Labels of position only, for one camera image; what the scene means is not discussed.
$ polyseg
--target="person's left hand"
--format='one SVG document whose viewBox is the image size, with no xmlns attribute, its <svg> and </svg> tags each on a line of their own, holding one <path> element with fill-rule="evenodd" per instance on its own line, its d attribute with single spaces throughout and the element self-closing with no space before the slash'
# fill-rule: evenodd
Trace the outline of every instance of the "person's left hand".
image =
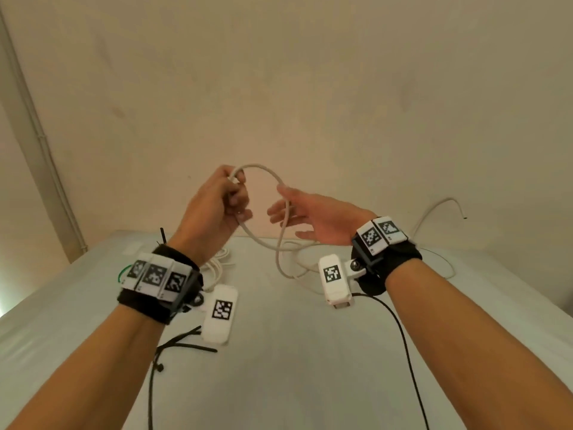
<svg viewBox="0 0 573 430">
<path fill-rule="evenodd" d="M 199 267 L 223 247 L 239 226 L 235 214 L 246 222 L 253 217 L 247 210 L 249 194 L 243 172 L 238 184 L 229 180 L 234 167 L 220 166 L 193 196 L 183 219 L 167 245 L 188 256 Z"/>
</svg>

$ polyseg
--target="qr code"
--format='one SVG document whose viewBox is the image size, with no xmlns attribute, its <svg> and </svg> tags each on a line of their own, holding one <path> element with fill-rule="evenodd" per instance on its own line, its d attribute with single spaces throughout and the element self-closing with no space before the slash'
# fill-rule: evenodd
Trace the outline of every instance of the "qr code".
<svg viewBox="0 0 573 430">
<path fill-rule="evenodd" d="M 142 260 L 137 260 L 133 263 L 133 267 L 131 268 L 130 272 L 127 274 L 127 277 L 133 277 L 137 279 L 141 274 L 143 268 L 147 263 Z"/>
<path fill-rule="evenodd" d="M 381 235 L 376 231 L 376 228 L 370 228 L 368 231 L 363 233 L 361 237 L 368 247 L 372 247 L 382 239 Z"/>
<path fill-rule="evenodd" d="M 146 284 L 149 285 L 157 285 L 159 287 L 166 273 L 167 269 L 165 267 L 151 264 L 147 269 L 147 272 L 145 273 L 142 282 L 145 282 Z"/>
<path fill-rule="evenodd" d="M 400 232 L 400 230 L 396 227 L 394 222 L 387 221 L 380 224 L 380 228 L 382 232 L 386 235 L 395 234 L 396 232 Z"/>
<path fill-rule="evenodd" d="M 185 276 L 184 274 L 179 274 L 175 272 L 171 273 L 167 281 L 167 285 L 165 285 L 165 290 L 173 292 L 181 291 L 186 278 L 187 276 Z"/>
<path fill-rule="evenodd" d="M 326 279 L 326 282 L 340 279 L 340 270 L 338 269 L 338 266 L 333 265 L 332 267 L 326 267 L 324 269 L 324 278 Z"/>
<path fill-rule="evenodd" d="M 233 302 L 227 302 L 225 300 L 216 300 L 211 318 L 219 318 L 219 320 L 228 320 L 231 317 L 232 308 L 233 308 Z"/>
</svg>

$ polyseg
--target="green wire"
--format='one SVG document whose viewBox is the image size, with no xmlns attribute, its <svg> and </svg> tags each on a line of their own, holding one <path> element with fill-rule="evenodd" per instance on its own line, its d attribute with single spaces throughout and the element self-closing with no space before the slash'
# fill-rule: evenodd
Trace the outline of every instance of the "green wire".
<svg viewBox="0 0 573 430">
<path fill-rule="evenodd" d="M 122 271 L 119 272 L 119 275 L 118 275 L 118 282 L 119 282 L 119 283 L 121 283 L 121 275 L 124 274 L 124 272 L 125 272 L 129 267 L 131 267 L 131 266 L 132 266 L 132 264 L 128 265 L 128 266 L 125 267 Z"/>
</svg>

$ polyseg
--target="person's right hand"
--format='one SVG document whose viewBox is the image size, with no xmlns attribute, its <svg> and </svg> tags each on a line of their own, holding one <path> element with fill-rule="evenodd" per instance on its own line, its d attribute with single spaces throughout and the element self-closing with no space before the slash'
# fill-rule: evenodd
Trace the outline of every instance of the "person's right hand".
<svg viewBox="0 0 573 430">
<path fill-rule="evenodd" d="M 334 198 L 309 194 L 296 188 L 278 185 L 277 191 L 283 199 L 267 210 L 271 223 L 283 222 L 285 218 L 285 199 L 290 201 L 290 217 L 287 226 L 300 224 L 312 225 L 312 231 L 297 231 L 295 235 L 302 239 L 312 239 L 324 244 L 348 246 L 356 230 L 368 220 L 377 217 L 372 211 L 358 208 L 350 202 Z"/>
</svg>

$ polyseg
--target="black wire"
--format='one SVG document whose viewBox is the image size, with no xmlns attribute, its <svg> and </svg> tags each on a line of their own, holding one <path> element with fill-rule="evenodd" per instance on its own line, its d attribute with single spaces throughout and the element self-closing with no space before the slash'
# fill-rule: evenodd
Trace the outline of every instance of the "black wire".
<svg viewBox="0 0 573 430">
<path fill-rule="evenodd" d="M 393 310 L 390 309 L 390 307 L 387 304 L 385 304 L 383 301 L 381 301 L 377 297 L 370 296 L 368 294 L 359 293 L 359 292 L 353 292 L 352 295 L 355 297 L 359 297 L 359 296 L 370 297 L 371 299 L 376 300 L 378 303 L 382 303 L 384 305 L 384 307 L 390 311 L 390 313 L 392 314 L 392 317 L 394 317 L 394 320 L 396 320 L 396 324 L 398 325 L 398 329 L 400 329 L 400 333 L 402 334 L 402 340 L 404 341 L 404 349 L 406 351 L 406 359 L 408 360 L 408 367 L 410 367 L 410 374 L 412 375 L 412 382 L 414 382 L 414 389 L 416 390 L 416 395 L 418 396 L 418 402 L 420 404 L 420 409 L 422 410 L 422 415 L 424 416 L 424 423 L 426 424 L 426 430 L 430 430 L 430 426 L 428 424 L 428 419 L 426 418 L 426 411 L 424 410 L 424 404 L 422 403 L 422 398 L 420 397 L 420 391 L 418 390 L 418 383 L 416 383 L 416 377 L 414 376 L 414 369 L 412 368 L 412 362 L 410 361 L 410 353 L 408 352 L 408 343 L 406 342 L 406 336 L 404 335 L 404 330 L 402 329 L 402 325 L 400 324 L 400 321 L 396 317 L 396 314 L 394 313 Z"/>
<path fill-rule="evenodd" d="M 153 379 L 155 376 L 155 370 L 162 372 L 165 369 L 162 363 L 158 363 L 159 357 L 161 356 L 163 350 L 170 347 L 183 347 L 183 348 L 194 348 L 196 350 L 210 351 L 211 353 L 218 352 L 216 348 L 179 343 L 179 341 L 189 337 L 190 335 L 200 335 L 201 334 L 200 330 L 201 326 L 198 325 L 196 328 L 191 329 L 189 332 L 185 332 L 183 334 L 179 334 L 176 337 L 171 338 L 165 344 L 162 344 L 161 346 L 155 349 L 155 356 L 153 358 L 153 362 L 151 363 L 151 374 L 149 375 L 149 393 L 147 397 L 147 428 L 149 430 L 153 430 Z"/>
</svg>

